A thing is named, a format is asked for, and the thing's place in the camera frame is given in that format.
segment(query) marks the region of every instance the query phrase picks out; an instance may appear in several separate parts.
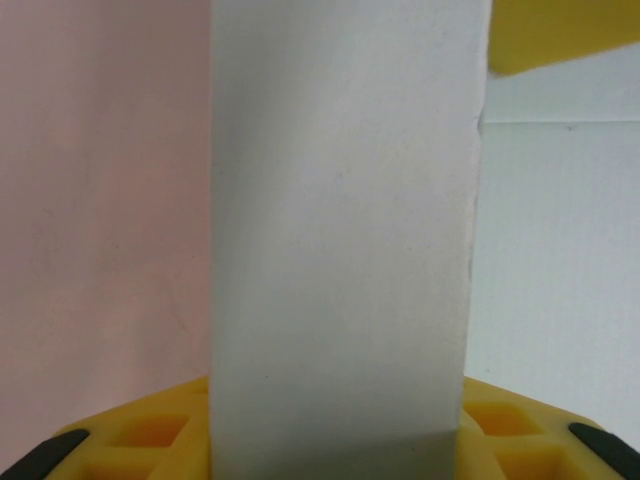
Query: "yellow object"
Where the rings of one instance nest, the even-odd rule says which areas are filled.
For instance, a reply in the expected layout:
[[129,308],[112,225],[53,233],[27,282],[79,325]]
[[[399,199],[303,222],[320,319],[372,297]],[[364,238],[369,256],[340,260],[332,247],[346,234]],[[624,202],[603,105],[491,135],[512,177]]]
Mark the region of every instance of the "yellow object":
[[638,41],[638,0],[494,0],[489,66],[510,75]]
[[[208,479],[207,397],[207,379],[201,378],[69,425],[60,433],[86,429],[90,435],[46,479]],[[466,379],[456,480],[622,478],[569,432],[572,422],[597,427]],[[424,478],[431,478],[429,472]]]

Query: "yellow plastic piece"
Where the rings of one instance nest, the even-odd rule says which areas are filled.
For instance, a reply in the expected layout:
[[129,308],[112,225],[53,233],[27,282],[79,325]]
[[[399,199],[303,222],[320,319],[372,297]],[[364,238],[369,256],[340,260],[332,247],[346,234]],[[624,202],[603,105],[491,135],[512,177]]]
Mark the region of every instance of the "yellow plastic piece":
[[[91,434],[47,480],[207,480],[207,397],[201,378],[69,425],[59,433]],[[619,480],[567,430],[572,422],[597,426],[466,379],[456,480]]]
[[510,75],[638,41],[638,0],[494,0],[489,65]]

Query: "pink wall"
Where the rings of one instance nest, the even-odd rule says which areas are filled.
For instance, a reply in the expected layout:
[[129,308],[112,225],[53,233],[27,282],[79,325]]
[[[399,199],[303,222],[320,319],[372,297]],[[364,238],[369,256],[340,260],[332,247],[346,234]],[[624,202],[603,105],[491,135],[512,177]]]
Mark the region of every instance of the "pink wall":
[[206,373],[208,9],[0,2],[0,470]]

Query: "yellow plastic base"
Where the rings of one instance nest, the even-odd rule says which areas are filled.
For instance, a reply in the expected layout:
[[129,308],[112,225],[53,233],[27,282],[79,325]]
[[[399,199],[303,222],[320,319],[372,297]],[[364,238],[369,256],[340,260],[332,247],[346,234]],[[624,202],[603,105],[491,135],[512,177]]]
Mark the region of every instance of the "yellow plastic base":
[[[209,478],[207,379],[151,395],[69,425],[90,436],[47,480]],[[621,478],[567,425],[590,420],[466,379],[457,480]],[[425,472],[425,479],[431,478]]]
[[509,75],[638,41],[638,0],[494,0],[489,65]]

